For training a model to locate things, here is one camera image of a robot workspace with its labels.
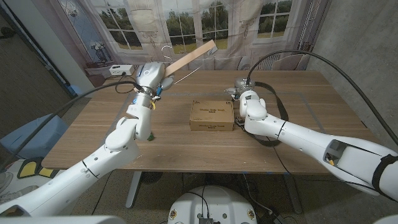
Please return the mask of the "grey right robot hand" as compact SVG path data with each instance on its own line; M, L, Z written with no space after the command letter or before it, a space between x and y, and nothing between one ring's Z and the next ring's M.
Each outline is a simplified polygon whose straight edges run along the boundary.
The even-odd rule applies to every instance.
M234 87L227 88L224 92L230 94L234 100L238 100L245 91L253 90L255 87L254 81L247 84L247 80L247 78L236 78Z

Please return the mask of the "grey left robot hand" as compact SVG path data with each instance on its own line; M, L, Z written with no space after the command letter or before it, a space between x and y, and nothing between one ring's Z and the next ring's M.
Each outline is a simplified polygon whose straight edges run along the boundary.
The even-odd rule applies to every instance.
M161 90L168 90L174 82L174 76L165 77L165 64L162 62L149 62L141 65L136 73L137 84L145 90L150 90L153 95L158 95Z

